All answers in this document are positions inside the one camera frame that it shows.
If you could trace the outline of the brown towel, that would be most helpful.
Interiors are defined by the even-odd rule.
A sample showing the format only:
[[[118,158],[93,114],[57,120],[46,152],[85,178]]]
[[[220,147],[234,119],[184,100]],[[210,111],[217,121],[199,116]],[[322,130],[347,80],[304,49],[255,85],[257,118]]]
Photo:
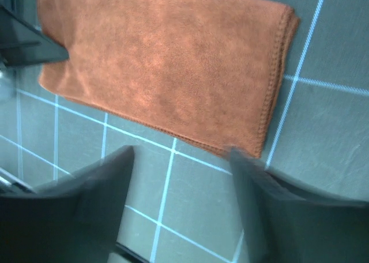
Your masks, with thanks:
[[[224,156],[260,157],[299,24],[268,0],[37,0],[69,59],[40,85]]]

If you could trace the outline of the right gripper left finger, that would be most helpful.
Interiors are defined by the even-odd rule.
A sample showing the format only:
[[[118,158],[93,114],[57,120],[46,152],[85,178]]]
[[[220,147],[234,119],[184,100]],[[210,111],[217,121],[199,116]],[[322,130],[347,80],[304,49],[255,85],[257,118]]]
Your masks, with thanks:
[[[2,262],[107,262],[134,167],[124,146],[41,188],[1,191]]]

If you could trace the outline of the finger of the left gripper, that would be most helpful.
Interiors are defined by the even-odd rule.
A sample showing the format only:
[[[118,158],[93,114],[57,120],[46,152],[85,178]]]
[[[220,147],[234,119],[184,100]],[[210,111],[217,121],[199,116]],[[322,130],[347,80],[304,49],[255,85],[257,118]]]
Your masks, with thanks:
[[[69,59],[67,49],[1,5],[1,68]]]

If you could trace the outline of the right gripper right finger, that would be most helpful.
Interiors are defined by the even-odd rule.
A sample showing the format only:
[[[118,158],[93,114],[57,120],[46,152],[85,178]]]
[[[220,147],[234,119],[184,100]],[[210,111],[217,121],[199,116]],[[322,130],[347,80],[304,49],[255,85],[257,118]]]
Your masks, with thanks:
[[[250,262],[367,262],[368,202],[314,190],[229,152]]]

